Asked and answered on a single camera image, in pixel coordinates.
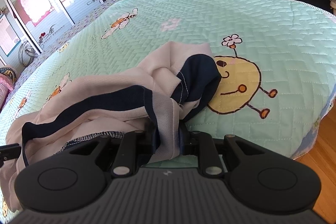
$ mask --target ribbed gray panel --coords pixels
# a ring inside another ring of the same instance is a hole
[[[313,211],[288,216],[255,212],[235,200],[223,182],[204,178],[197,169],[141,168],[133,177],[115,179],[107,191],[86,208],[59,215],[26,210],[11,222],[11,224],[42,223],[317,224],[325,222]]]

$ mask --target silver screw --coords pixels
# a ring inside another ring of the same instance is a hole
[[[221,172],[222,169],[217,166],[210,166],[205,169],[205,173],[212,176],[219,175]]]
[[[130,172],[130,169],[126,166],[118,166],[118,167],[113,169],[113,173],[115,173],[116,175],[119,175],[119,176],[126,175],[129,172]]]

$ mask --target bed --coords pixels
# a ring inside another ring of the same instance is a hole
[[[111,0],[23,72],[0,113],[0,142],[16,117],[40,110],[71,79],[124,71],[167,41],[207,42],[225,86],[247,76],[237,90],[219,91],[188,129],[236,134],[294,159],[313,147],[334,102],[335,34],[335,16],[294,0]],[[246,96],[236,102],[239,93]],[[151,164],[195,165],[192,156]],[[13,217],[5,209],[2,222]]]

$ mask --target clothing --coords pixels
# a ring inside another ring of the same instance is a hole
[[[150,162],[179,155],[179,120],[201,111],[216,92],[221,75],[208,44],[168,42],[135,68],[114,75],[90,75],[67,83],[40,111],[17,118],[6,143],[20,143],[17,160],[0,169],[0,185],[11,211],[21,206],[14,192],[17,174],[52,156],[70,141],[97,133],[144,130],[151,120],[160,146]]]

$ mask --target navy blue fabric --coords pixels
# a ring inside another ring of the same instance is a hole
[[[183,119],[186,122],[205,108],[212,99],[221,81],[221,74],[214,59],[204,54],[196,54],[185,61],[177,77],[181,79],[181,83],[171,98],[179,104],[201,99],[199,105]]]
[[[50,136],[73,122],[80,115],[92,109],[125,111],[143,106],[149,118],[157,125],[157,119],[152,106],[152,91],[140,85],[133,85],[112,93],[86,98],[62,111],[56,119],[50,123],[34,124],[26,122],[22,127],[22,156],[25,166],[28,166],[25,145],[29,140]]]

